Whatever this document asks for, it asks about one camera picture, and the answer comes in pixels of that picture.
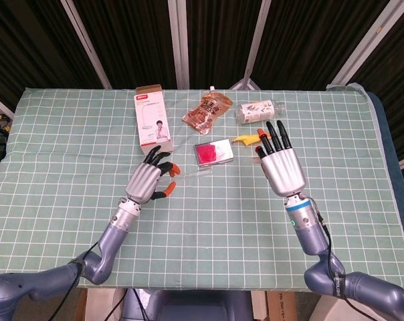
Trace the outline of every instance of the green grid mat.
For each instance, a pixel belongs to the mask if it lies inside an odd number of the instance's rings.
[[[347,272],[404,287],[404,236],[377,136],[357,91],[221,91],[233,107],[201,136],[181,118],[206,91],[165,90],[172,161],[198,171],[195,144],[255,134],[238,125],[238,104],[284,102],[284,121],[305,191],[330,227]],[[26,90],[0,166],[0,273],[36,272],[70,261],[101,236],[144,156],[132,90]],[[304,255],[259,165],[254,146],[233,145],[233,162],[178,181],[144,205],[103,285],[142,288],[306,290]],[[93,286],[80,280],[81,286]]]

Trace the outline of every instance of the product box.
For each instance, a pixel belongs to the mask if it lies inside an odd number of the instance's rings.
[[[134,96],[136,123],[144,155],[160,145],[162,152],[174,149],[161,85],[138,87]]]

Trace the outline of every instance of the snack bag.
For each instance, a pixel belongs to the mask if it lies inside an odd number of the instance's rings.
[[[198,107],[184,115],[183,120],[202,135],[206,135],[213,128],[215,120],[227,112],[232,104],[223,94],[210,92],[202,97]]]

